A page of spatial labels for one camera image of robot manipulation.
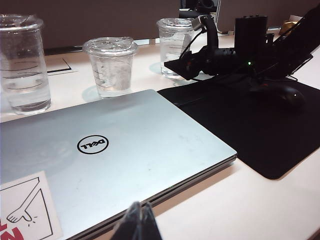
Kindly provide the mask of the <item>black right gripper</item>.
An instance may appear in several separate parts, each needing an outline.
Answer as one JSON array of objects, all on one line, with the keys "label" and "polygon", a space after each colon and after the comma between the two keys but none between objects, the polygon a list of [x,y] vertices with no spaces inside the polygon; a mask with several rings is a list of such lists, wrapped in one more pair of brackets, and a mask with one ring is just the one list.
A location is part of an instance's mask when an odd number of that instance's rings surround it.
[{"label": "black right gripper", "polygon": [[210,76],[228,74],[237,68],[237,54],[234,48],[216,48],[211,52],[205,46],[191,57],[166,61],[164,66],[186,80],[200,72]]}]

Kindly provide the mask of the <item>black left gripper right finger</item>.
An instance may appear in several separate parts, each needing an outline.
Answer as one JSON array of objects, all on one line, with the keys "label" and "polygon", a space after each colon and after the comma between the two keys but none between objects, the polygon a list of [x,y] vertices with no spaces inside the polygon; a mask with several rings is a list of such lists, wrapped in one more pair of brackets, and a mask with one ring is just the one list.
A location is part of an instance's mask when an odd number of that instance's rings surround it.
[{"label": "black left gripper right finger", "polygon": [[152,205],[147,202],[138,215],[138,224],[136,227],[137,240],[162,240],[158,229]]}]

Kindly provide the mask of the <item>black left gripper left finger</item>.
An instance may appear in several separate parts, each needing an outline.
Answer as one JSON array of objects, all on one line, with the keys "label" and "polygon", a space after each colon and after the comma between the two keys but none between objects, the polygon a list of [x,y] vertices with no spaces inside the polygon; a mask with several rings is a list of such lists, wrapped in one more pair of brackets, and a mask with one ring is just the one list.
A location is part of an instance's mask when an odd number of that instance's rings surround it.
[{"label": "black left gripper left finger", "polygon": [[112,240],[141,240],[141,205],[134,202],[126,211],[111,237]]}]

